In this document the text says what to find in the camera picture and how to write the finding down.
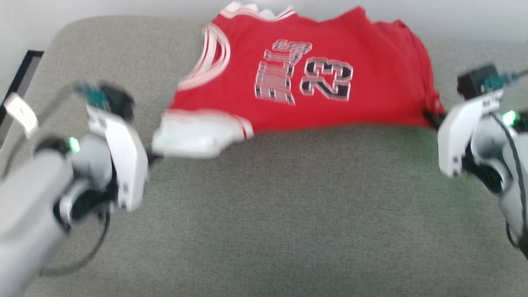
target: jersey armhole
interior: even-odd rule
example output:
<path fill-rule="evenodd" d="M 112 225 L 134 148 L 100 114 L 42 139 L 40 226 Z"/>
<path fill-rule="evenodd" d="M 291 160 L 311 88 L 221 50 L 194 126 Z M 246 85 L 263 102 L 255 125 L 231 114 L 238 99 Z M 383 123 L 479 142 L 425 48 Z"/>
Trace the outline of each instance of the jersey armhole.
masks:
<path fill-rule="evenodd" d="M 203 30 L 204 43 L 202 56 L 189 75 L 178 83 L 178 90 L 202 86 L 218 77 L 229 64 L 231 45 L 224 32 L 215 24 Z"/>

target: white trim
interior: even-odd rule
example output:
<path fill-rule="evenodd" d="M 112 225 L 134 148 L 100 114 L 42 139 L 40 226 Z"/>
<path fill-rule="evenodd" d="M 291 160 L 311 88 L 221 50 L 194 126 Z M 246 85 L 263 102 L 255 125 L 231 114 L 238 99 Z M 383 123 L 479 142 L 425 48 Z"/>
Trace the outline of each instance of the white trim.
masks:
<path fill-rule="evenodd" d="M 195 73 L 180 81 L 177 87 L 178 90 L 191 89 L 210 82 L 219 76 L 229 64 L 231 58 L 231 45 L 224 32 L 218 26 L 211 23 L 207 25 L 204 34 L 206 34 L 204 37 L 204 51 L 206 53 L 204 53 L 204 57 L 201 59 L 202 61 L 199 61 L 199 63 L 203 62 L 203 65 L 196 66 L 197 69 Z M 213 63 L 217 44 L 220 45 L 222 52 L 218 61 Z"/>
<path fill-rule="evenodd" d="M 191 71 L 191 74 L 187 76 L 188 78 L 194 77 L 200 71 L 204 63 L 205 56 L 207 55 L 207 51 L 209 50 L 209 29 L 207 27 L 203 29 L 203 37 L 204 37 L 204 42 L 203 42 L 202 55 L 200 56 L 200 59 L 198 60 L 198 62 L 196 62 L 196 65 Z"/>
<path fill-rule="evenodd" d="M 241 7 L 239 9 L 237 9 L 236 11 L 230 11 L 230 10 L 227 10 L 226 8 L 222 9 L 220 11 L 220 15 L 225 17 L 225 18 L 234 18 L 235 16 L 237 15 L 249 15 L 249 16 L 253 16 L 261 21 L 265 21 L 265 22 L 276 22 L 276 21 L 281 21 L 281 20 L 284 20 L 285 18 L 288 18 L 292 15 L 296 14 L 296 12 L 293 10 L 293 6 L 290 6 L 288 7 L 283 13 L 279 14 L 278 16 L 276 17 L 273 17 L 273 18 L 269 18 L 269 17 L 266 17 L 264 15 L 261 15 L 258 11 L 255 11 L 255 10 L 252 10 L 250 8 L 247 8 L 247 7 Z"/>
<path fill-rule="evenodd" d="M 207 159 L 252 137 L 253 128 L 245 118 L 212 109 L 172 109 L 163 115 L 152 149 L 163 156 Z"/>

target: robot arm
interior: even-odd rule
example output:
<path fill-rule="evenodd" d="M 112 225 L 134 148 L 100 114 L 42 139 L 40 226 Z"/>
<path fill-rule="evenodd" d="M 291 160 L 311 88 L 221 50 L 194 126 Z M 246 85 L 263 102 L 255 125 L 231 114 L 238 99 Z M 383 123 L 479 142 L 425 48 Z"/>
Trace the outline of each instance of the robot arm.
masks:
<path fill-rule="evenodd" d="M 528 133 L 507 126 L 496 113 L 502 88 L 512 77 L 518 78 L 497 75 L 494 66 L 459 77 L 459 91 L 466 101 L 455 106 L 438 129 L 438 162 L 446 176 L 472 174 L 498 197 L 508 238 L 528 258 Z"/>
<path fill-rule="evenodd" d="M 143 199 L 149 158 L 124 119 L 131 116 L 123 113 L 124 93 L 88 85 L 80 90 L 88 97 L 95 135 L 74 149 L 65 142 L 37 148 L 32 160 L 0 183 L 2 297 L 21 296 L 75 224 L 116 208 L 133 211 Z"/>

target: jersey hem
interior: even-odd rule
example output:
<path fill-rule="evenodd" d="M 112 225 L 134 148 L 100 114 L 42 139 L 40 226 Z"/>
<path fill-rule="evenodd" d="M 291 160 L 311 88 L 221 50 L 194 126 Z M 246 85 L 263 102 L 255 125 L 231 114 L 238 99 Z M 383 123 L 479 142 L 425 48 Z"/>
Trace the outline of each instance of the jersey hem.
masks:
<path fill-rule="evenodd" d="M 252 137 L 253 128 L 245 118 L 212 109 L 173 109 L 163 115 L 152 149 L 163 156 L 208 159 Z"/>

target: green led light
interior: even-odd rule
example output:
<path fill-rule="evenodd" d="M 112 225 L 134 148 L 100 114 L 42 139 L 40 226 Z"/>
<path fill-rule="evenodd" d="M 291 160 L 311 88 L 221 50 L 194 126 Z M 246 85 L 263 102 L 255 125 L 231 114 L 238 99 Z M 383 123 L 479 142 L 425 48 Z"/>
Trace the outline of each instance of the green led light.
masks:
<path fill-rule="evenodd" d="M 74 137 L 70 137 L 68 139 L 68 144 L 70 145 L 71 151 L 74 153 L 78 153 L 81 150 L 81 145 L 79 144 L 79 141 Z"/>
<path fill-rule="evenodd" d="M 510 110 L 509 112 L 502 115 L 502 121 L 504 122 L 504 124 L 506 124 L 506 126 L 512 126 L 513 124 L 515 124 L 517 118 L 518 114 L 513 110 Z"/>

